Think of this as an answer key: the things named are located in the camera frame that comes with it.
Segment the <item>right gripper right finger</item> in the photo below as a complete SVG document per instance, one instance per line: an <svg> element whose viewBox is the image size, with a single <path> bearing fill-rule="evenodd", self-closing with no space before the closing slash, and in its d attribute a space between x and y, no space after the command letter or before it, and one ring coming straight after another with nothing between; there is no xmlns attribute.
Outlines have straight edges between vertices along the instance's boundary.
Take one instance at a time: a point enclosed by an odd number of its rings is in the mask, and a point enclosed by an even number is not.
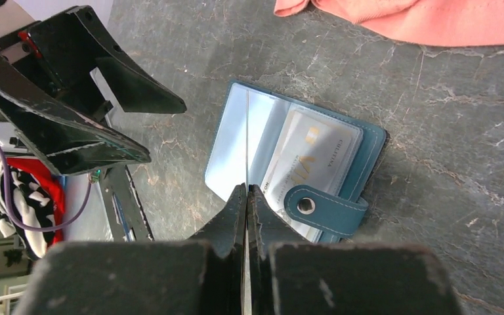
<svg viewBox="0 0 504 315"><path fill-rule="evenodd" d="M460 314L438 257L415 243L305 241L268 206L247 197L254 314Z"/></svg>

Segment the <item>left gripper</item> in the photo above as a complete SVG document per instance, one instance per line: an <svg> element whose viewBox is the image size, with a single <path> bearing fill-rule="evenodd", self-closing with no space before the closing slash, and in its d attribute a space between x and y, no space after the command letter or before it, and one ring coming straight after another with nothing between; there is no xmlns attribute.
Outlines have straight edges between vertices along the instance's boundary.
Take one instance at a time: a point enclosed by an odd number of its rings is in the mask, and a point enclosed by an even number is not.
<svg viewBox="0 0 504 315"><path fill-rule="evenodd" d="M149 151L95 118L99 69L125 112L181 114L183 99L146 73L92 7L74 6L12 33L25 56L0 51L0 116L54 174L148 163Z"/></svg>

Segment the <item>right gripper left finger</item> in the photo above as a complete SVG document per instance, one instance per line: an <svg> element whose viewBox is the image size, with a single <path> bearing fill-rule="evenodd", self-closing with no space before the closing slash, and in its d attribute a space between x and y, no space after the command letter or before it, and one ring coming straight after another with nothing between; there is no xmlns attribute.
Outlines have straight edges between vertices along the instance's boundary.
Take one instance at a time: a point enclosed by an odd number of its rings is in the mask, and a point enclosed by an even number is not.
<svg viewBox="0 0 504 315"><path fill-rule="evenodd" d="M180 241L70 241L30 276L16 314L241 314L247 188Z"/></svg>

